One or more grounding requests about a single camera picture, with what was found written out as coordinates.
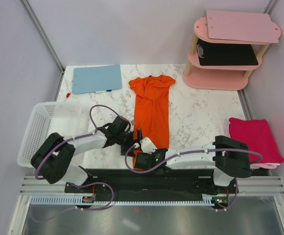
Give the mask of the orange t shirt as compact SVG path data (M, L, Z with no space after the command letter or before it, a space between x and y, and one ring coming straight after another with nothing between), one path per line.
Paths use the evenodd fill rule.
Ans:
M148 76L129 82L135 92L134 137L142 131L157 148L169 148L169 89L175 79L166 76Z

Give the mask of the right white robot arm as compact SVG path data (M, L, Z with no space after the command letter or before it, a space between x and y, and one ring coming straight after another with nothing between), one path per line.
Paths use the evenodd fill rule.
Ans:
M149 138L144 138L133 166L144 171L211 166L215 169L209 187L216 193L222 192L234 178L251 177L248 145L226 136L216 136L214 142L185 149L157 149Z

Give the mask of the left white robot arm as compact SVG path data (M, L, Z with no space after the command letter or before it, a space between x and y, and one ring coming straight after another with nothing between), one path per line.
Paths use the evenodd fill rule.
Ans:
M130 130L131 123L122 116L94 131L75 137L50 134L30 160L35 168L35 178L54 184L65 180L75 184L81 192L92 189L92 180L81 166L73 166L72 158L94 149L119 145L124 154L143 139L142 130Z

